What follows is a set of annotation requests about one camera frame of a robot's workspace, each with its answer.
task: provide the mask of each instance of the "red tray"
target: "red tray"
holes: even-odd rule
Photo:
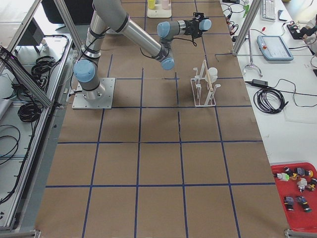
[[[272,172],[282,173],[284,172],[283,168],[287,166],[291,169],[298,167],[304,168],[305,170],[312,170],[314,172],[313,178],[317,178],[317,172],[314,166],[310,163],[296,163],[296,164],[286,164],[286,165],[274,165],[271,166]],[[311,181],[311,178],[305,176],[307,182]],[[317,233],[317,189],[313,192],[305,190],[301,193],[296,185],[296,181],[289,180],[288,182],[281,181],[278,178],[275,178],[275,183],[277,190],[283,204],[284,212],[290,228],[298,232],[310,232]],[[312,212],[304,212],[302,206],[296,201],[294,202],[294,211],[287,211],[284,205],[284,197],[292,196],[294,200],[297,196],[304,196],[312,209]]]

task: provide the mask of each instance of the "yellow cup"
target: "yellow cup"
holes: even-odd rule
[[[148,0],[148,7],[149,9],[155,8],[155,0]]]

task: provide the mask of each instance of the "robotic arm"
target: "robotic arm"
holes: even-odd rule
[[[152,58],[160,62],[165,70],[174,68],[174,58],[170,43],[175,35],[192,35],[192,39],[201,37],[211,27],[211,21],[203,13],[194,13],[190,21],[164,22],[158,26],[160,41],[155,41],[146,31],[139,27],[123,9],[120,0],[94,0],[94,14],[88,29],[86,43],[82,48],[83,55],[75,66],[74,74],[78,79],[82,93],[87,100],[102,97],[105,88],[97,76],[98,60],[101,56],[101,45],[110,27],[120,32]]]

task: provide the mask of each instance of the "electronic device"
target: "electronic device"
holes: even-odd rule
[[[301,40],[304,35],[311,36],[313,33],[317,31],[317,25],[313,28],[303,27],[299,29],[298,26],[296,26],[295,24],[290,24],[287,25],[287,28],[294,40]]]
[[[39,46],[43,38],[44,38],[43,31],[40,29],[35,19],[32,18],[30,24],[28,25],[18,45],[19,46]]]
[[[222,0],[222,2],[239,4],[240,0]]]
[[[284,13],[285,13],[285,11],[283,11],[283,10],[279,10],[279,11],[277,12],[278,20],[280,20],[280,21],[287,21],[287,19],[286,19]]]
[[[264,21],[275,21],[275,0],[263,0],[261,5],[261,18]]]
[[[258,36],[257,43],[267,61],[291,61],[294,59],[280,36]]]

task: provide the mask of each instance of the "blue joint cap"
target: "blue joint cap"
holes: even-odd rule
[[[174,58],[171,58],[171,57],[166,58],[160,64],[163,69],[171,70],[172,68],[174,68],[174,65],[175,65]]]
[[[202,20],[199,23],[199,29],[202,31],[208,31],[211,28],[211,21],[209,19]]]
[[[158,36],[165,38],[166,36],[168,36],[169,31],[170,31],[170,24],[168,21],[161,22],[158,24],[157,26]]]
[[[87,59],[80,60],[74,65],[74,75],[79,82],[89,82],[94,78],[95,73],[94,64]]]

